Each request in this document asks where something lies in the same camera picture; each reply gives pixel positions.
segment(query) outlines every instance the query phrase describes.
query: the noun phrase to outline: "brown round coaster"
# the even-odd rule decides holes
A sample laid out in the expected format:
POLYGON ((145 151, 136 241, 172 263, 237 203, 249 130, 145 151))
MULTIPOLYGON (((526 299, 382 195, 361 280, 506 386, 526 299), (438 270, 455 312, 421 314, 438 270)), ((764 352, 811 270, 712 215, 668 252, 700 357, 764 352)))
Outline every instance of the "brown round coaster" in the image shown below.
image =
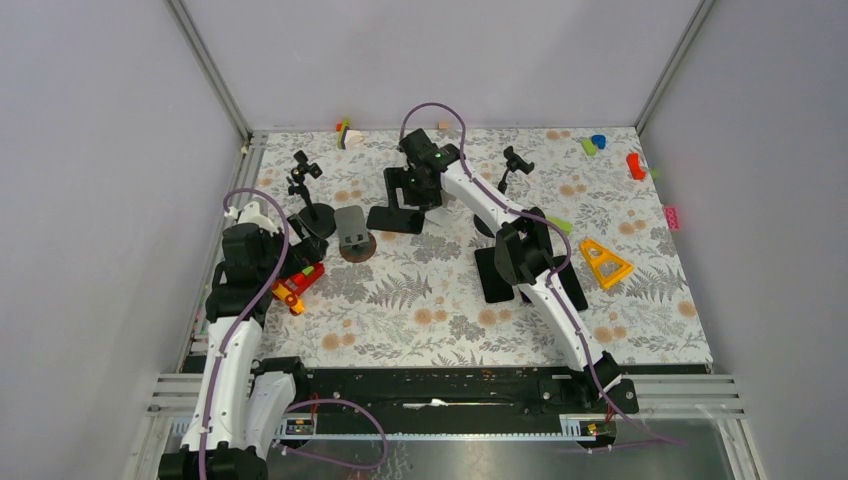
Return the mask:
POLYGON ((351 247, 342 248, 342 246, 339 245, 339 255, 350 263, 360 263, 368 260, 372 255, 374 255, 374 252, 377 251, 377 239, 374 238, 374 234, 368 232, 368 238, 371 241, 370 249, 362 250, 351 247))

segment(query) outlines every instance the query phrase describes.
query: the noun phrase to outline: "gray floor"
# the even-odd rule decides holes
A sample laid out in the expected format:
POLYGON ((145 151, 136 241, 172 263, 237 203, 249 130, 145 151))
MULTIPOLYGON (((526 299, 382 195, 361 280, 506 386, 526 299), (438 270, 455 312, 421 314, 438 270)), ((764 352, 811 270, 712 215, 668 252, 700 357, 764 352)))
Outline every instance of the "gray floor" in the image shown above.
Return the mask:
MULTIPOLYGON (((619 443, 644 439, 621 427, 619 443)), ((568 454, 563 442, 395 441, 388 461, 376 471, 355 472, 311 459, 270 452, 270 479, 563 479, 640 478, 717 480, 733 478, 720 434, 708 421, 652 422, 652 429, 684 439, 688 447, 646 446, 610 454, 568 454)), ((379 442, 318 442, 303 448, 354 463, 380 456, 379 442)))

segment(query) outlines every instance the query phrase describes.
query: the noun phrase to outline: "yellow triangle toy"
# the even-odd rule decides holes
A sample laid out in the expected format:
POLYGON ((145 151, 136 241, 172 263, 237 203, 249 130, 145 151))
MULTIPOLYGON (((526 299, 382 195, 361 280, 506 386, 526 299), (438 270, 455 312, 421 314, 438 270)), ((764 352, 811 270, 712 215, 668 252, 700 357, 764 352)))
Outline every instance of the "yellow triangle toy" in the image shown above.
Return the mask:
POLYGON ((583 258, 586 259, 586 263, 589 264, 589 268, 592 269, 592 273, 595 274, 595 278, 598 279, 598 283, 601 284, 604 290, 609 290, 633 271, 633 265, 625 262, 618 255, 602 247, 591 238, 587 238, 580 244, 580 251, 583 253, 583 258), (605 263, 613 263, 618 268, 615 272, 604 275, 601 273, 601 265, 605 263))

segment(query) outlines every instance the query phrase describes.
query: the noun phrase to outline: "floral pattern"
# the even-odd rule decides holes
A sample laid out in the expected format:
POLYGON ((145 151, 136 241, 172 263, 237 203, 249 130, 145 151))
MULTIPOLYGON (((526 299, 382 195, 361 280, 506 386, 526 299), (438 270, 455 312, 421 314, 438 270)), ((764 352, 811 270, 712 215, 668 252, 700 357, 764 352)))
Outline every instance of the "floral pattern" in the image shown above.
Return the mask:
MULTIPOLYGON (((439 144, 459 141, 456 131, 428 133, 439 144)), ((386 204, 383 169, 404 164, 397 141, 396 131, 365 132, 364 145, 339 150, 333 132, 274 133, 256 185, 287 213, 299 211, 286 176, 302 149, 324 171, 307 180, 313 200, 367 214, 386 204)), ((536 169, 510 174, 507 196, 573 224, 573 263, 589 302, 581 317, 603 347, 619 363, 711 362, 653 181, 633 180, 625 162, 642 154, 634 129, 471 130, 466 154, 495 184, 508 145, 536 169), (580 141, 598 133, 606 149, 588 156, 580 141), (633 273, 602 289, 577 248, 587 238, 632 263, 633 273)), ((324 278, 303 295, 306 312, 292 316, 275 302, 260 355, 299 355, 312 367, 562 364, 553 332, 520 295, 485 303, 474 250, 493 240, 476 232, 461 203, 445 210, 421 235, 373 232, 377 252, 364 263, 342 259, 332 236, 324 278)), ((552 242, 565 251, 555 235, 552 242)))

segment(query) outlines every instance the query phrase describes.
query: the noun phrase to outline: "wall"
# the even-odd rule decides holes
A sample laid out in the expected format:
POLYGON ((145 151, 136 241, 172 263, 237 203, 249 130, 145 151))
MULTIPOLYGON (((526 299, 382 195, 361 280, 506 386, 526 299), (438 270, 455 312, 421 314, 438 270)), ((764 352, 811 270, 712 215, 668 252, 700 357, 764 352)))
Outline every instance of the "wall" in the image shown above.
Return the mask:
POLYGON ((163 2, 0 6, 0 478, 118 478, 239 140, 163 2))
POLYGON ((841 0, 719 2, 643 138, 771 479, 842 476, 846 22, 841 0))
POLYGON ((698 0, 186 0, 254 128, 633 125, 698 0), (422 112, 435 125, 444 115, 422 112))

